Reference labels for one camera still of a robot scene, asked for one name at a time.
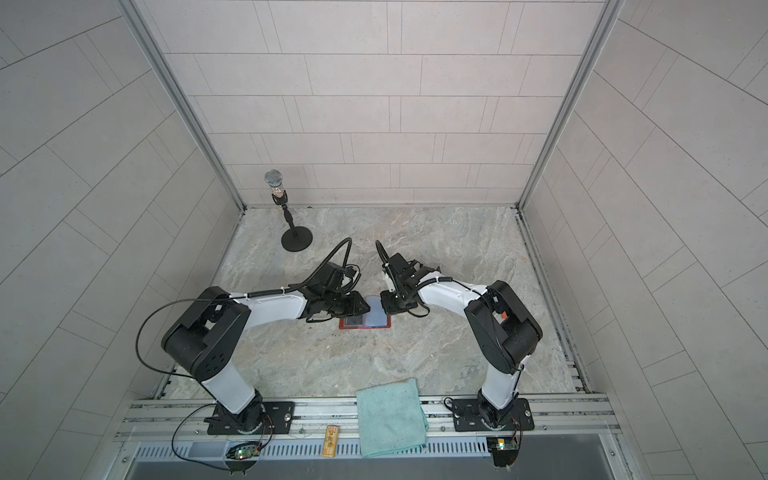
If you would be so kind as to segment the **red card holder wallet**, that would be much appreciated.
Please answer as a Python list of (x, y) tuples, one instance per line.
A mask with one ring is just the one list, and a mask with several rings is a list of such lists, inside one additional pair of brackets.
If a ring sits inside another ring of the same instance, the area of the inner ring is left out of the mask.
[(365, 301), (370, 306), (370, 310), (362, 315), (342, 318), (339, 321), (341, 330), (388, 329), (391, 327), (391, 317), (384, 311), (381, 298), (368, 296)]

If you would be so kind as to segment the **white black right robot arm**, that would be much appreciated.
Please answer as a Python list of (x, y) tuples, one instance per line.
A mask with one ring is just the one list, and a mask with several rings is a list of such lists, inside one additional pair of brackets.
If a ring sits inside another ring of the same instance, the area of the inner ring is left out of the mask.
[(401, 254), (379, 252), (387, 289), (380, 294), (389, 315), (433, 306), (463, 316), (488, 362), (485, 381), (471, 415), (492, 430), (521, 426), (515, 403), (526, 364), (543, 330), (515, 291), (504, 281), (489, 286), (456, 280)]

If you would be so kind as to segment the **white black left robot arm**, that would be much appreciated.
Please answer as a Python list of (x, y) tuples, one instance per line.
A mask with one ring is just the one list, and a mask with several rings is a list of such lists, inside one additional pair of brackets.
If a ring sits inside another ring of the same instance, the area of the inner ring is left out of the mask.
[(229, 293), (205, 289), (165, 333), (161, 347), (215, 400), (205, 419), (210, 434), (251, 433), (266, 423), (263, 397), (240, 374), (232, 356), (243, 333), (277, 321), (363, 315), (370, 306), (356, 290), (360, 269), (328, 262), (299, 284)]

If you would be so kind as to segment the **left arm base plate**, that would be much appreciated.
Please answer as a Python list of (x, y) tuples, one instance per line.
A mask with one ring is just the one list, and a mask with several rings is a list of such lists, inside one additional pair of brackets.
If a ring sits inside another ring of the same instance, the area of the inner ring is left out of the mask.
[(217, 403), (213, 413), (205, 417), (204, 422), (208, 425), (208, 435), (287, 434), (294, 410), (294, 402), (256, 400), (242, 412), (234, 414)]

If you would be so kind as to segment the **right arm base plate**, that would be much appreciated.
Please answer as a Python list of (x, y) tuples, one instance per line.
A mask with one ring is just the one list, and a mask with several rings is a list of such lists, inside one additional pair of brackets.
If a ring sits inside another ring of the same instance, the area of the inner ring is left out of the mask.
[(443, 405), (452, 414), (457, 432), (525, 432), (535, 429), (529, 402), (522, 397), (516, 397), (501, 410), (482, 395), (475, 398), (446, 397)]

